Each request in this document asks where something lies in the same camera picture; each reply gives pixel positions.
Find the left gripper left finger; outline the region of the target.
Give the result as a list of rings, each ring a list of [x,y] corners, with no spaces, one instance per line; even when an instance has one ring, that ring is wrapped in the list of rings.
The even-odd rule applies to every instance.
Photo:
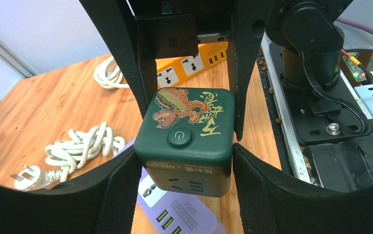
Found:
[[[0,234],[128,234],[141,176],[133,147],[51,189],[0,186]]]

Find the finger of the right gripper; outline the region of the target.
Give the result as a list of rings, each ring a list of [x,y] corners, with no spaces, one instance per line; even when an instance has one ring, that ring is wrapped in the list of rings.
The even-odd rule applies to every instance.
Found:
[[[144,117],[157,91],[157,64],[125,0],[82,0],[80,4],[120,67]]]
[[[246,97],[273,0],[236,0],[227,47],[229,88],[235,98],[234,131],[243,138]]]

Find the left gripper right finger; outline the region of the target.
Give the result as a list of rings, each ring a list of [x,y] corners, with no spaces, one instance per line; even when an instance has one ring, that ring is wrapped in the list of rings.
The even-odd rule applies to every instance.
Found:
[[[297,179],[239,143],[233,171],[246,234],[373,234],[373,186],[337,192]]]

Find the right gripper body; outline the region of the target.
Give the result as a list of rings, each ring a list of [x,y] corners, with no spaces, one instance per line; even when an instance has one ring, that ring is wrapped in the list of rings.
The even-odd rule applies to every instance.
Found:
[[[156,59],[192,56],[198,46],[228,40],[231,0],[130,0]]]

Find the purple power strip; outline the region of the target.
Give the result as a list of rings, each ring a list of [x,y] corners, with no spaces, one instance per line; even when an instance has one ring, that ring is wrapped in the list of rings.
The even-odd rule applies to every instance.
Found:
[[[137,204],[160,234],[224,234],[225,227],[195,195],[159,189],[142,168]]]

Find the dark green dragon cube plug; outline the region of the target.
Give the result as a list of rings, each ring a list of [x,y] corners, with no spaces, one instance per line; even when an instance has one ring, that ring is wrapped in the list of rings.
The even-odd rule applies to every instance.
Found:
[[[134,151],[162,190],[226,195],[231,185],[235,99],[226,89],[159,89]]]

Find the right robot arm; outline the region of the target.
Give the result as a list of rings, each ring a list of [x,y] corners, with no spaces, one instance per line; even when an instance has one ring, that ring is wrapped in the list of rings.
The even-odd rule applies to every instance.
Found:
[[[228,43],[234,131],[243,137],[246,95],[263,35],[294,48],[323,99],[318,59],[339,57],[344,39],[334,21],[348,0],[83,0],[81,5],[126,77],[144,116],[157,91],[156,59],[196,55],[200,41]]]

